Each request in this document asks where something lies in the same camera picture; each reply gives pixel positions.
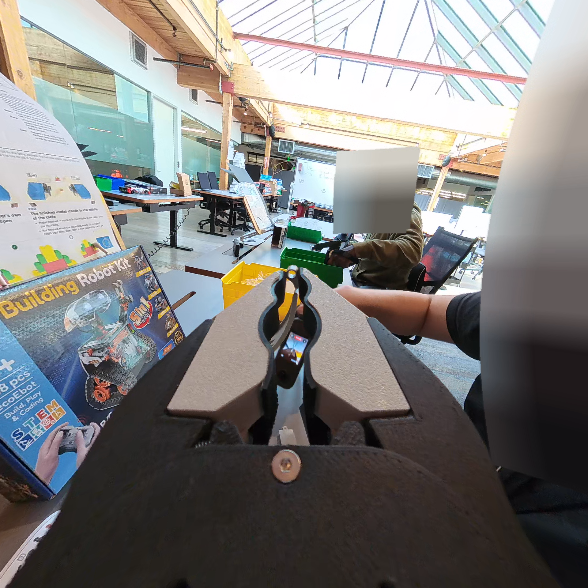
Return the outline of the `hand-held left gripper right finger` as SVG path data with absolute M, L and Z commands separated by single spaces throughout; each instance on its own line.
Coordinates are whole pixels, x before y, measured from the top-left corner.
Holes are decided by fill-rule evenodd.
M 318 277 L 306 304 L 316 316 L 306 348 L 301 411 L 310 444 L 397 444 L 410 405 L 368 317 Z

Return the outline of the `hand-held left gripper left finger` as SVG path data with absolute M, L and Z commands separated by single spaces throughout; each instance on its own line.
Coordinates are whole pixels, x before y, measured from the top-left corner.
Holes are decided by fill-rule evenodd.
M 274 353 L 259 321 L 275 302 L 270 288 L 278 278 L 270 274 L 215 317 L 169 401 L 171 416 L 229 421 L 245 442 L 269 443 L 277 393 L 266 376 Z

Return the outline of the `yellow plastic bin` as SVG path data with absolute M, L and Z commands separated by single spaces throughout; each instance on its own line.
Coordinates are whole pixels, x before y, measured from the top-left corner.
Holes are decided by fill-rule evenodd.
M 224 308 L 229 307 L 255 287 L 254 285 L 247 283 L 249 278 L 256 276 L 259 272 L 268 273 L 274 271 L 278 272 L 280 270 L 281 269 L 278 267 L 259 263 L 246 263 L 246 261 L 240 261 L 237 263 L 235 267 L 226 273 L 221 279 Z

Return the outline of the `grey curved panel piece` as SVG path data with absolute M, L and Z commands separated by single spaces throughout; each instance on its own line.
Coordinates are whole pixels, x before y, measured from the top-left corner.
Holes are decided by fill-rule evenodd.
M 283 320 L 281 320 L 276 332 L 270 339 L 270 345 L 274 352 L 278 351 L 282 346 L 283 342 L 287 339 L 290 333 L 293 323 L 296 319 L 296 313 L 298 308 L 299 299 L 299 288 L 302 280 L 302 273 L 299 267 L 289 266 L 285 272 L 285 279 L 293 286 L 292 299 L 290 301 L 290 307 Z

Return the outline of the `person's right forearm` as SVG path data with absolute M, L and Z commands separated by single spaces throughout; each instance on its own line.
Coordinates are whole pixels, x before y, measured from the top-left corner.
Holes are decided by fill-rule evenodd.
M 446 322 L 446 310 L 453 296 L 360 289 L 348 285 L 338 286 L 334 291 L 393 334 L 453 341 Z

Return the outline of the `grey desk with brown edge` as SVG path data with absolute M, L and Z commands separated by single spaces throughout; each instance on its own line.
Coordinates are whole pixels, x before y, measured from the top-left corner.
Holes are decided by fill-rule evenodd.
M 312 246 L 312 243 L 286 238 L 283 248 L 278 249 L 271 246 L 271 237 L 268 237 L 268 239 L 253 247 L 244 255 L 242 260 L 246 263 L 258 263 L 279 268 L 281 265 L 281 252 L 284 249 L 293 247 L 309 251 Z M 232 245 L 227 243 L 208 254 L 204 254 L 195 261 L 187 262 L 185 271 L 196 275 L 222 278 L 239 262 L 240 260 L 232 255 Z

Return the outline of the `wooden standing desk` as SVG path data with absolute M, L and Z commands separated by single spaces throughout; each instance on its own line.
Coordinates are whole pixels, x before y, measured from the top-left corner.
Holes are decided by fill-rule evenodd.
M 202 196 L 181 197 L 176 195 L 138 195 L 126 194 L 120 191 L 110 190 L 102 191 L 105 198 L 110 198 L 124 203 L 138 204 L 145 213 L 169 212 L 169 238 L 166 240 L 154 240 L 153 244 L 159 249 L 168 247 L 179 251 L 193 252 L 191 247 L 178 245 L 178 228 L 182 224 L 178 222 L 178 212 L 180 210 L 194 209 L 196 204 L 203 200 Z
M 202 189 L 196 189 L 195 192 L 201 196 L 211 196 L 213 199 L 217 198 L 217 197 L 224 197 L 226 199 L 228 199 L 230 202 L 231 201 L 242 201 L 243 203 L 243 197 L 238 195 L 238 194 L 234 194 L 228 190 L 202 190 Z M 231 232 L 229 232 L 227 229 L 224 229 L 224 231 L 221 233 L 219 231 L 219 227 L 215 227 L 215 205 L 212 205 L 212 221 L 211 221 L 211 228 L 209 228 L 209 225 L 206 224 L 204 225 L 203 229 L 206 231 L 204 232 L 204 234 L 210 234 L 212 236 L 220 236 L 220 237 L 227 237 L 228 235 L 231 235 Z

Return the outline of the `small grey desk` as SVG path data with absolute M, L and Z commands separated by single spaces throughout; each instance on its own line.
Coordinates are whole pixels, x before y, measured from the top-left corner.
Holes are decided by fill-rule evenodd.
M 128 224 L 128 215 L 143 212 L 140 207 L 115 201 L 112 201 L 111 204 L 107 203 L 107 207 L 119 232 L 124 224 Z

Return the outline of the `person's black shirt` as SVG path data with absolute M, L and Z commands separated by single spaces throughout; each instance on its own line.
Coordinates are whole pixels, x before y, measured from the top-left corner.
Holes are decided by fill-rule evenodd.
M 448 333 L 480 360 L 481 292 L 458 295 L 446 309 Z M 587 494 L 498 468 L 519 524 L 562 587 L 587 587 Z

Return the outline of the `black mesh office chair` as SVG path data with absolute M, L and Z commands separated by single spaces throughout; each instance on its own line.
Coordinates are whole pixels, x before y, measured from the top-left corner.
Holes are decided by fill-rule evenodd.
M 472 252 L 477 238 L 468 238 L 437 228 L 424 246 L 420 262 L 410 271 L 406 290 L 435 295 Z

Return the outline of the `blue robot kit box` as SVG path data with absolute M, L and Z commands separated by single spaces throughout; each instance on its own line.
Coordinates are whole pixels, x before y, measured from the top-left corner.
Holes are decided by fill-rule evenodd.
M 1 495 L 57 495 L 185 335 L 141 246 L 1 293 Z

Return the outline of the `leaning wooden board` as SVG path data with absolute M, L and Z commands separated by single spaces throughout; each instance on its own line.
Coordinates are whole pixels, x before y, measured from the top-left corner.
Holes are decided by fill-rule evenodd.
M 239 190 L 254 230 L 258 234 L 273 231 L 274 224 L 260 190 L 253 183 L 240 183 Z

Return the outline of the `whiteboard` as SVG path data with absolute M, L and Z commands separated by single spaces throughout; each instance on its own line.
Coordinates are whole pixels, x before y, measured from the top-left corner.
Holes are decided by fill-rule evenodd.
M 307 201 L 322 208 L 333 207 L 335 170 L 335 164 L 297 158 L 290 202 Z

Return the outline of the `black toy car box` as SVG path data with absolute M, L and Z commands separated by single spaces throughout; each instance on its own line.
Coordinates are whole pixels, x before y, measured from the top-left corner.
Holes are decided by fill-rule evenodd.
M 141 182 L 138 180 L 126 180 L 118 187 L 118 190 L 126 194 L 168 195 L 167 189 L 165 187 L 160 187 L 158 185 Z

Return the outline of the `open instruction booklet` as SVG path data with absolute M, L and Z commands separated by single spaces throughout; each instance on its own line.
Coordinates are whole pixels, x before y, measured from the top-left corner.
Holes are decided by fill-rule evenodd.
M 24 566 L 28 556 L 36 549 L 40 541 L 47 535 L 49 529 L 54 524 L 60 514 L 56 510 L 47 518 L 42 520 L 34 531 L 21 544 L 20 548 L 14 553 L 11 559 L 1 570 L 1 587 L 8 587 L 16 573 Z

